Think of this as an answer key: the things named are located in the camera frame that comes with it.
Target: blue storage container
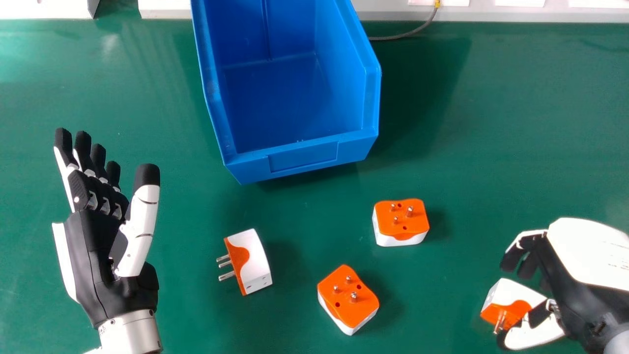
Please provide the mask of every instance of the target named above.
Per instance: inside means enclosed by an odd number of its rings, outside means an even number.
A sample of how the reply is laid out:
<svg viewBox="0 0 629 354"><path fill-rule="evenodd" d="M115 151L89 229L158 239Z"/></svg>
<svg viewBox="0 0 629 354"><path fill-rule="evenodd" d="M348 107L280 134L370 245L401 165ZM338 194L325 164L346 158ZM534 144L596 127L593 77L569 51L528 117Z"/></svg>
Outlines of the blue storage container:
<svg viewBox="0 0 629 354"><path fill-rule="evenodd" d="M365 159L381 70L350 0L192 0L225 166L251 183Z"/></svg>

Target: adapter held by robotic hand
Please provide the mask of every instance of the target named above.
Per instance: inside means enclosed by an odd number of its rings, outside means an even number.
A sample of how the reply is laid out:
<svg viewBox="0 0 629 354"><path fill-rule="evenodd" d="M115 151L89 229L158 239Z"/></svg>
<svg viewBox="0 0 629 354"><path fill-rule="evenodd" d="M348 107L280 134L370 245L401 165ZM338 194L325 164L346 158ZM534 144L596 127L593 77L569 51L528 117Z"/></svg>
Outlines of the adapter held by robotic hand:
<svg viewBox="0 0 629 354"><path fill-rule="evenodd" d="M131 203L118 182L120 166L105 168L105 148L85 132L74 147L66 129L55 132L53 147L72 213L52 224L68 295L98 328L100 353L159 353L155 322L159 283L146 263L159 204L160 171L141 165Z"/></svg>
<svg viewBox="0 0 629 354"><path fill-rule="evenodd" d="M548 341L545 328L559 326L592 354L629 354L629 236L598 222L561 218L547 230L522 232L506 250L500 267L529 279L542 271L542 288L555 300L542 302L498 344ZM554 322L554 325L542 326Z"/></svg>

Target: gray cord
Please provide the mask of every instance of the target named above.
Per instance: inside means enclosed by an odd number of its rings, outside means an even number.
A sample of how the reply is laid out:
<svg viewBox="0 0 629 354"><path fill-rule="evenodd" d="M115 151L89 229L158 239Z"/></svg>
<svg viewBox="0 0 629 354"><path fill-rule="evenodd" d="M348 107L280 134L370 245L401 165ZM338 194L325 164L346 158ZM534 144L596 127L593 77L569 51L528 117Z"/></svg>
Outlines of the gray cord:
<svg viewBox="0 0 629 354"><path fill-rule="evenodd" d="M415 28L412 31L409 31L409 32L406 32L406 33L401 33L399 35L393 35L393 36L369 37L369 40L374 41L374 42L385 41L385 40L396 40L396 39L409 37L409 36L412 36L412 35L414 35L416 33L419 33L420 31L422 31L424 28L428 27L428 25L430 25L432 23L432 21L435 19L435 15L437 14L437 10L439 10L439 8L435 7L433 12L430 14L430 17L428 17L428 19L426 20L426 22L424 22L421 26Z"/></svg>

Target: robotic hand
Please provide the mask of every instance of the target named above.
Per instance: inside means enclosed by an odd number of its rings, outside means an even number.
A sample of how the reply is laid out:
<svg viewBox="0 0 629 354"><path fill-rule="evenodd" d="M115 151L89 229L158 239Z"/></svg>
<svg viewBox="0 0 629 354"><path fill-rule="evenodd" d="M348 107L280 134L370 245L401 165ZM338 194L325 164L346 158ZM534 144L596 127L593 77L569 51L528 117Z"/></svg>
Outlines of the robotic hand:
<svg viewBox="0 0 629 354"><path fill-rule="evenodd" d="M547 230L525 231L500 267L529 279L542 271L543 301L498 334L508 350L530 348L564 335L588 353L629 354L629 236L609 226L561 218Z"/></svg>
<svg viewBox="0 0 629 354"><path fill-rule="evenodd" d="M145 262L153 239L160 191L156 165L138 167L131 203L120 192L120 166L85 132L55 132L53 147L72 213L52 224L68 295L98 329L90 353L160 353L155 311L159 284Z"/></svg>

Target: metal prong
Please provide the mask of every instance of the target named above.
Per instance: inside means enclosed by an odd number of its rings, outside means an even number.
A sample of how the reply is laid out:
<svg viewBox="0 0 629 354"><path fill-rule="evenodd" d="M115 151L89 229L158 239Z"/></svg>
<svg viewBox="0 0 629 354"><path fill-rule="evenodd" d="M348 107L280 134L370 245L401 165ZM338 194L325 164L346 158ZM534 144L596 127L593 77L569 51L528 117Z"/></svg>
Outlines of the metal prong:
<svg viewBox="0 0 629 354"><path fill-rule="evenodd" d="M216 259L216 262L217 262L217 263L221 263L222 261L226 261L226 260L228 260L228 259L230 259L230 255L229 255L229 254L226 254L226 255L224 255L224 256L220 256L219 258L217 258L217 259Z"/></svg>
<svg viewBox="0 0 629 354"><path fill-rule="evenodd" d="M229 278L233 277L234 275L236 275L236 272L232 270L232 271L231 271L231 272L229 272L229 273L225 273L225 274L223 274L223 275L219 275L219 276L218 276L218 281L219 281L219 282L222 282L223 280L225 280L225 279L229 279Z"/></svg>
<svg viewBox="0 0 629 354"><path fill-rule="evenodd" d="M219 263L218 268L222 268L224 266L228 266L231 264L231 261L227 261L227 262L223 262L223 263Z"/></svg>
<svg viewBox="0 0 629 354"><path fill-rule="evenodd" d="M501 311L500 317L498 318L498 321L496 322L496 326L494 327L494 334L498 334L500 331L504 329L505 319L506 319L506 316L504 314L504 311Z"/></svg>

